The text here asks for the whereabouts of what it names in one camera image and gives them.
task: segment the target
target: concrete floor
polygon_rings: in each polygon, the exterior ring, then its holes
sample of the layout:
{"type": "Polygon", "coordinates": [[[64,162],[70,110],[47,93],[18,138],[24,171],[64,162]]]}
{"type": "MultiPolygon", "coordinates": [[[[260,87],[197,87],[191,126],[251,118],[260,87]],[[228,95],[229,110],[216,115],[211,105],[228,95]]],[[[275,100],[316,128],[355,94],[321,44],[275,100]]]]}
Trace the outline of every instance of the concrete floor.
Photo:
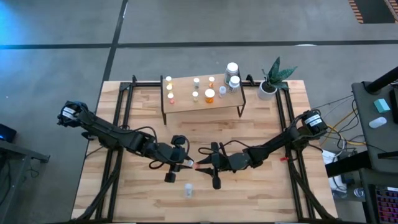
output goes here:
{"type": "MultiPolygon", "coordinates": [[[[122,0],[5,0],[0,2],[0,44],[111,43],[122,0]]],[[[271,40],[398,39],[394,24],[361,25],[346,0],[130,0],[120,43],[271,40]]],[[[118,49],[110,80],[157,80],[222,73],[237,62],[243,75],[261,79],[281,56],[298,66],[312,106],[347,96],[353,82],[373,80],[396,64],[398,45],[322,47],[217,47],[118,49]]],[[[16,143],[51,154],[28,179],[16,223],[70,218],[87,141],[81,129],[56,125],[66,100],[95,109],[109,49],[0,50],[0,123],[16,129],[16,143]]],[[[325,120],[351,111],[350,101],[325,120]]],[[[333,106],[322,109],[325,113],[333,106]]],[[[361,134],[360,128],[346,136],[361,134]]],[[[325,149],[337,150],[333,141],[325,149]]],[[[360,204],[336,203],[339,217],[364,221],[360,204]]]]}

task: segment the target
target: wooden tabletop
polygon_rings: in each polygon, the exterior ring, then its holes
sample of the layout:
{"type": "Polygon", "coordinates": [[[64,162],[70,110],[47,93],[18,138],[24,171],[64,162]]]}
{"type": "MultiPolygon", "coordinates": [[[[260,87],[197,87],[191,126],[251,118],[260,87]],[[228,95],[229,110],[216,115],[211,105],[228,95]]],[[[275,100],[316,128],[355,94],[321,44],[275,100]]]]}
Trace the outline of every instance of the wooden tabletop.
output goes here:
{"type": "Polygon", "coordinates": [[[194,111],[194,110],[205,110],[213,108],[225,108],[232,106],[242,106],[243,96],[241,87],[236,93],[230,94],[226,93],[221,99],[218,97],[219,89],[221,86],[227,86],[224,83],[224,74],[217,75],[200,75],[196,77],[184,77],[184,78],[173,78],[173,94],[174,94],[174,104],[169,103],[167,98],[168,91],[166,90],[167,81],[163,80],[163,100],[164,100],[164,113],[176,113],[182,111],[194,111]],[[214,97],[213,103],[206,103],[205,101],[205,91],[209,89],[209,77],[214,77],[214,91],[216,95],[214,97]],[[193,85],[193,79],[199,78],[200,87],[195,90],[193,85]],[[197,91],[199,93],[198,101],[194,102],[192,97],[192,92],[197,91]]]}
{"type": "MultiPolygon", "coordinates": [[[[120,82],[104,82],[97,115],[112,122],[120,82]]],[[[303,81],[289,81],[295,115],[310,109],[303,81]]],[[[174,134],[189,138],[189,155],[196,161],[204,158],[199,147],[210,142],[240,140],[248,145],[263,144],[280,134],[276,100],[262,101],[257,88],[244,87],[246,109],[241,118],[236,110],[218,108],[168,115],[163,125],[159,88],[135,88],[129,125],[131,129],[152,126],[160,142],[169,143],[174,134]]],[[[287,123],[287,108],[284,103],[287,123]]],[[[91,142],[88,152],[98,148],[91,142]]],[[[228,154],[241,152],[239,144],[226,147],[228,154]]],[[[118,196],[114,211],[115,222],[289,222],[297,221],[286,162],[281,162],[285,149],[272,153],[256,169],[220,173],[222,188],[214,190],[211,177],[194,170],[177,173],[174,184],[165,183],[168,166],[150,170],[150,159],[128,152],[123,155],[118,196]],[[193,197],[184,198],[184,185],[193,184],[193,197]]],[[[303,152],[310,188],[320,203],[337,217],[328,177],[321,153],[308,147],[303,152]]],[[[84,163],[72,217],[81,215],[92,202],[101,185],[106,150],[92,154],[84,163]]],[[[307,214],[303,193],[300,193],[304,214],[307,214]]],[[[109,193],[105,212],[108,211],[109,193]]]]}

